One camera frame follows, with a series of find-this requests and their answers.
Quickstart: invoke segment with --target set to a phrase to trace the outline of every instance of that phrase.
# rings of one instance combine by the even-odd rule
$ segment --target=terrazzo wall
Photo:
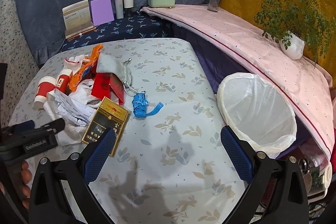
[[[7,63],[1,127],[8,125],[22,93],[38,67],[22,33],[15,0],[0,0],[0,63]]]

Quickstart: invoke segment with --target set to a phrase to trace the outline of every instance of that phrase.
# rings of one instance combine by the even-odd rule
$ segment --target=mint green box
[[[175,6],[175,0],[148,0],[148,5],[152,8],[171,8]]]

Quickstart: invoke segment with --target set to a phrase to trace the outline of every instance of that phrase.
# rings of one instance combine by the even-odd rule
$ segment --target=navy blue tablecloth
[[[158,17],[150,17],[143,12],[134,14],[132,17],[98,25],[95,31],[70,41],[64,40],[61,51],[109,41],[150,37],[174,37],[172,23]]]

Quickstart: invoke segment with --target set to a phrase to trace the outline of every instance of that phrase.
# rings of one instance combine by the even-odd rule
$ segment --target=ribbed white pot
[[[292,38],[290,38],[291,45],[285,48],[285,45],[280,42],[281,50],[285,55],[287,55],[292,60],[300,59],[303,55],[303,49],[305,47],[305,42],[297,37],[295,34],[291,33]]]

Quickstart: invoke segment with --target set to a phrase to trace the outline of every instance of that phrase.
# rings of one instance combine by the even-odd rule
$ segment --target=trash bin
[[[258,75],[235,73],[225,77],[218,87],[217,105],[241,140],[273,159],[296,139],[292,106],[274,84]]]

